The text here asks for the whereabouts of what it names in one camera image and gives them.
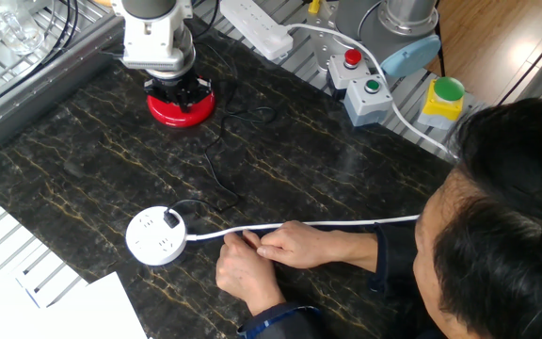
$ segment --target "person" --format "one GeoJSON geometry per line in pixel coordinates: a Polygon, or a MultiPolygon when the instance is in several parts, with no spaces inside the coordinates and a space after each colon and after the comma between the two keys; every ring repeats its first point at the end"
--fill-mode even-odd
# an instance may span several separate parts
{"type": "Polygon", "coordinates": [[[286,302],[276,261],[359,266],[373,272],[380,292],[414,279],[448,338],[542,338],[542,100],[488,108],[453,135],[457,164],[414,228],[350,234],[291,221],[262,238],[227,234],[216,282],[254,315],[241,335],[324,337],[313,307],[286,302]]]}

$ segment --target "power socket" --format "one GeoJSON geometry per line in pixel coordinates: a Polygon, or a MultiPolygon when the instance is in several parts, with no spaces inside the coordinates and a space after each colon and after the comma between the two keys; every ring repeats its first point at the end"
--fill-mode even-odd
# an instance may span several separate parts
{"type": "Polygon", "coordinates": [[[221,13],[267,59],[287,54],[294,44],[288,29],[276,23],[252,0],[223,0],[221,13]]]}
{"type": "Polygon", "coordinates": [[[175,260],[183,252],[186,236],[185,223],[176,211],[155,206],[139,212],[129,222],[125,240],[137,260],[146,265],[160,266],[175,260]],[[168,220],[176,225],[169,226],[168,220]]]}

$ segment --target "red emergency stop button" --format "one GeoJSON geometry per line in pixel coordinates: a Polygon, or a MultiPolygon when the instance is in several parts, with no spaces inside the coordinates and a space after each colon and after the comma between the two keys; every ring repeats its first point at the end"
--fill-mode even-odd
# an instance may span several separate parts
{"type": "Polygon", "coordinates": [[[356,49],[350,49],[344,53],[344,66],[355,68],[361,61],[361,52],[356,49]]]}

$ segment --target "wooden floor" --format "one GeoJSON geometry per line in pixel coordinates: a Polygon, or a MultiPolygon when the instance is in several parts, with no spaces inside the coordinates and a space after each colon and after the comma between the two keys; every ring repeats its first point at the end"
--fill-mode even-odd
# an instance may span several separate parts
{"type": "MultiPolygon", "coordinates": [[[[442,0],[438,10],[446,73],[496,104],[542,52],[542,0],[442,0]]],[[[538,68],[514,92],[516,99],[538,68]]],[[[440,73],[438,61],[430,70],[440,73]]]]}

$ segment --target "red button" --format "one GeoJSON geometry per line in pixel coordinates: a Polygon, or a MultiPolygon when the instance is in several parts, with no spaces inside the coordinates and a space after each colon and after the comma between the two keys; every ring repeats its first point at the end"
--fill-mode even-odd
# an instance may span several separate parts
{"type": "Polygon", "coordinates": [[[344,53],[344,61],[349,65],[357,65],[361,61],[361,52],[356,49],[351,49],[344,53]]]}

